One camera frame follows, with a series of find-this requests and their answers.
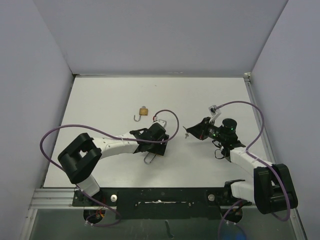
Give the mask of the silver key bunch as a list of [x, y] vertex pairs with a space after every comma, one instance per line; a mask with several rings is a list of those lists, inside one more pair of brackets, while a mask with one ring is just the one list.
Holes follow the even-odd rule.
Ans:
[[187, 128], [183, 126], [183, 129], [185, 130], [185, 139], [187, 139], [190, 135], [189, 132], [187, 131]]

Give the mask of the large brass padlock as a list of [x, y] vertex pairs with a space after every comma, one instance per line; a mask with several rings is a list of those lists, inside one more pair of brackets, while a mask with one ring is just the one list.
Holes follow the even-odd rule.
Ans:
[[146, 164], [146, 165], [149, 165], [151, 164], [154, 159], [157, 157], [157, 154], [155, 153], [150, 153], [148, 152], [145, 157], [143, 158], [143, 162]]

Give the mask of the small brass padlock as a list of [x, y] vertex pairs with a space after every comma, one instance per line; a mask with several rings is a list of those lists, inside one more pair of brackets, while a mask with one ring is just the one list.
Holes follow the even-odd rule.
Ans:
[[139, 122], [142, 118], [142, 116], [147, 116], [149, 114], [149, 110], [146, 108], [146, 106], [142, 106], [139, 109], [138, 115], [133, 116], [133, 120], [135, 122]]

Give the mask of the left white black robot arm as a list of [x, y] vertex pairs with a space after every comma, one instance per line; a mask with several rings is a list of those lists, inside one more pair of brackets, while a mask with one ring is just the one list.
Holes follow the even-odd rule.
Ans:
[[70, 182], [85, 192], [84, 200], [95, 206], [102, 199], [100, 186], [92, 175], [98, 161], [119, 154], [148, 152], [164, 155], [167, 144], [152, 142], [169, 138], [169, 135], [166, 134], [166, 125], [165, 120], [157, 120], [149, 128], [129, 131], [119, 135], [117, 139], [94, 138], [88, 133], [82, 133], [58, 155], [57, 159]]

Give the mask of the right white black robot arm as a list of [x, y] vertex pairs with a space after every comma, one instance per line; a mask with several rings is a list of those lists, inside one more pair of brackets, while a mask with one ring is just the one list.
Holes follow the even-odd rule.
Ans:
[[252, 177], [252, 181], [236, 179], [226, 181], [223, 200], [230, 205], [239, 199], [256, 205], [262, 214], [271, 214], [298, 206], [298, 197], [291, 174], [285, 164], [264, 161], [246, 150], [236, 134], [237, 122], [226, 118], [221, 126], [215, 126], [210, 117], [186, 129], [186, 133], [198, 140], [210, 138], [221, 151], [222, 157], [240, 166]]

